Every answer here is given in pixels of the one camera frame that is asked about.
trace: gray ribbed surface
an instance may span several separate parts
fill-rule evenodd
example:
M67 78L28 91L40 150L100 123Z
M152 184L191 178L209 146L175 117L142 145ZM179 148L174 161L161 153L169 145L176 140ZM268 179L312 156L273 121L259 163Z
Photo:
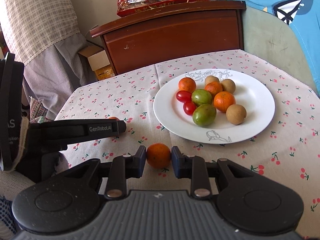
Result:
M95 220L81 230L60 236L37 236L23 231L15 238L49 239L301 240L293 232L273 237L244 234L221 220L210 203L191 199L186 191L132 191L124 200L108 202Z

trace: orange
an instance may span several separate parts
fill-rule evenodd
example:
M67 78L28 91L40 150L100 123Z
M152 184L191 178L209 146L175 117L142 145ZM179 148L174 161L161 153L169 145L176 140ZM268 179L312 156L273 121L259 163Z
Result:
M120 119L115 116L109 117L108 119L117 119L117 121L120 121Z
M193 93L196 90L196 82L192 78L185 77L179 81L179 90Z
M222 85L219 82L211 82L204 87L204 90L210 92L212 98L214 98L216 94L222 92Z
M213 99L213 105L221 112L226 112L228 107L234 105L236 103L236 99L233 94L223 91L218 94Z
M170 164L171 152L167 145L155 143L148 147L147 162L155 169L163 169Z

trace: red cherry tomato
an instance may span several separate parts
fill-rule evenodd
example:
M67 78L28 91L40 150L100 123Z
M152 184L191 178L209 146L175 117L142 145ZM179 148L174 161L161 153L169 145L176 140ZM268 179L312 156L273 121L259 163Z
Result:
M187 115L192 115L193 112L196 110L196 108L197 108L196 104L192 101L188 101L183 104L183 111Z
M191 93L188 91L180 90L176 93L176 98L178 101L185 103L191 101Z

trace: flower drawing on plate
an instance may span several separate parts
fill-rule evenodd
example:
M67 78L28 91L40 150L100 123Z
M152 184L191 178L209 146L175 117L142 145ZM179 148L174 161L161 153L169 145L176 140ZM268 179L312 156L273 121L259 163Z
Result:
M216 69L212 69L212 70L207 70L205 72L197 71L194 73L186 73L185 76L186 77L190 77L193 78L195 81L204 81L205 78L207 76L215 76L217 78L219 78L220 80L222 79L227 79L229 77L231 77L232 75L230 74L229 70L225 70L225 71L220 71L220 70L216 70Z
M209 141L211 141L211 140L220 140L220 141L228 142L228 143L232 142L230 137L228 137L228 139L222 138L214 130L208 131L208 132L206 132L206 134L207 134L207 137L209 138Z

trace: cardboard box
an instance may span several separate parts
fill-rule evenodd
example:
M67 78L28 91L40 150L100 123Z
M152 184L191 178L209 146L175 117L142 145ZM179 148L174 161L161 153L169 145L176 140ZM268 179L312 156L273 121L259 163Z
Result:
M89 65L99 81L115 76L106 51L103 48L92 45L78 53L88 59Z

